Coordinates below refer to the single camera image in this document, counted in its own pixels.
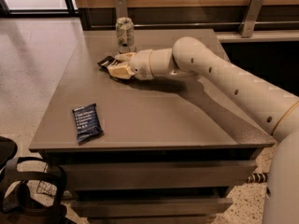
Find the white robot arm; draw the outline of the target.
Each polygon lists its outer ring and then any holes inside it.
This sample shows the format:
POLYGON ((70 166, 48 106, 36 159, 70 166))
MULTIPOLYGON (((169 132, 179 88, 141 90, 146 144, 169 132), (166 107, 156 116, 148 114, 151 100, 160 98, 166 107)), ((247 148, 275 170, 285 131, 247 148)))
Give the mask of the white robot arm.
POLYGON ((179 79, 201 75, 226 93, 278 141, 264 199, 263 224, 299 224, 299 97, 223 60, 185 36, 170 49, 115 56, 107 71, 117 79, 179 79))

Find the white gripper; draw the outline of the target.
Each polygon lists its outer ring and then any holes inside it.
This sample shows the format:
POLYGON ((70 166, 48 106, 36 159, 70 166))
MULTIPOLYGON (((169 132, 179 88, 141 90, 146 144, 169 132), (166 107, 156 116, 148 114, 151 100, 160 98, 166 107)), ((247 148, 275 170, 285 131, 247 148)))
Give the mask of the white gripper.
POLYGON ((140 50, 137 53, 128 52, 120 53, 114 56, 114 58, 121 62, 130 61, 128 63, 118 63, 109 65, 107 70, 113 77, 120 79, 130 79, 135 76, 139 80, 152 80, 153 74, 150 70, 150 55, 152 49, 140 50))

